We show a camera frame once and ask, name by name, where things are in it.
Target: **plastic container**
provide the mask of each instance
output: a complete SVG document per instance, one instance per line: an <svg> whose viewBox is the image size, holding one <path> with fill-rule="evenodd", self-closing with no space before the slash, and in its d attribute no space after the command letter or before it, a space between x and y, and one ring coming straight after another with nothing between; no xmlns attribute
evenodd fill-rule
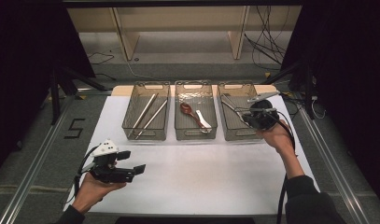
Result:
<svg viewBox="0 0 380 224"><path fill-rule="evenodd" d="M137 82L122 129L128 140L166 140L170 105L169 82Z"/></svg>
<svg viewBox="0 0 380 224"><path fill-rule="evenodd" d="M237 113L249 113L247 109L251 104L247 100L255 96L257 92L251 81L227 81L218 84L218 109L226 141L261 139L254 129L240 120Z"/></svg>
<svg viewBox="0 0 380 224"><path fill-rule="evenodd" d="M209 80L177 81L175 93L175 129L177 140L215 139L217 116L212 86ZM203 129L190 115L181 111L180 105L186 103L196 118L196 110L210 125Z"/></svg>

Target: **sleeve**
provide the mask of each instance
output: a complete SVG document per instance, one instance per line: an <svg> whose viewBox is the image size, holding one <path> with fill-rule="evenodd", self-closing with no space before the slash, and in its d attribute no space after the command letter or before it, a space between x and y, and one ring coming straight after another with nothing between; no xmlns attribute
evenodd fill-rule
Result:
<svg viewBox="0 0 380 224"><path fill-rule="evenodd" d="M73 206L69 205L55 224L80 224L85 216L80 214Z"/></svg>
<svg viewBox="0 0 380 224"><path fill-rule="evenodd" d="M327 193L319 193L313 179L307 175L293 177L286 182L287 223L345 223Z"/></svg>

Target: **white table surface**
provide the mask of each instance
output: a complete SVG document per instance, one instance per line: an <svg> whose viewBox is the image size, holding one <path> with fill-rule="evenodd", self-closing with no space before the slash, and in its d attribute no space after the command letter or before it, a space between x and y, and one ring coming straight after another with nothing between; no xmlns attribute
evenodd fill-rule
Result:
<svg viewBox="0 0 380 224"><path fill-rule="evenodd" d="M118 167L133 168L145 164L146 170L124 189L109 193L90 212L123 216L254 216L277 213L285 175L283 162L274 148L263 140L225 141L216 99L216 139L177 141L175 101L172 99L167 138L160 142L127 140L121 124L129 100L129 96L107 97L88 150L110 138L120 150L132 152L128 160L119 161ZM280 96L268 100L289 119ZM295 130L294 136L303 170L314 178Z"/></svg>

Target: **hand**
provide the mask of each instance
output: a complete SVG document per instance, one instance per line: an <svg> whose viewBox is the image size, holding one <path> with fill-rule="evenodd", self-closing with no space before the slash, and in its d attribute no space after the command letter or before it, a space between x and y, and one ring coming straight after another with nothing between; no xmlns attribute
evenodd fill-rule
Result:
<svg viewBox="0 0 380 224"><path fill-rule="evenodd" d="M289 126L284 120L280 120L288 129ZM293 154L294 148L291 143L289 133L279 124L276 123L274 127L266 131L257 131L257 134L262 136L265 142L274 147L279 154Z"/></svg>
<svg viewBox="0 0 380 224"><path fill-rule="evenodd" d="M79 213L85 214L109 192L122 189L125 186L126 183L103 183L93 178L90 173L86 173L72 206L76 208Z"/></svg>

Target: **wooden spoon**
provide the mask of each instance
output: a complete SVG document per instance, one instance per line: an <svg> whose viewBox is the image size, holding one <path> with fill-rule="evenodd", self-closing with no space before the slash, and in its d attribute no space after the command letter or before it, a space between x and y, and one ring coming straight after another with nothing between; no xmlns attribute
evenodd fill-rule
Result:
<svg viewBox="0 0 380 224"><path fill-rule="evenodd" d="M201 123L201 121L198 118L196 118L196 116L194 114L192 114L192 108L190 107L190 105L188 105L186 103L181 103L180 104L180 110L184 114L190 115L191 117L193 117L193 119L195 119L195 121L199 125L199 127L203 128L203 129L205 128L205 126Z"/></svg>

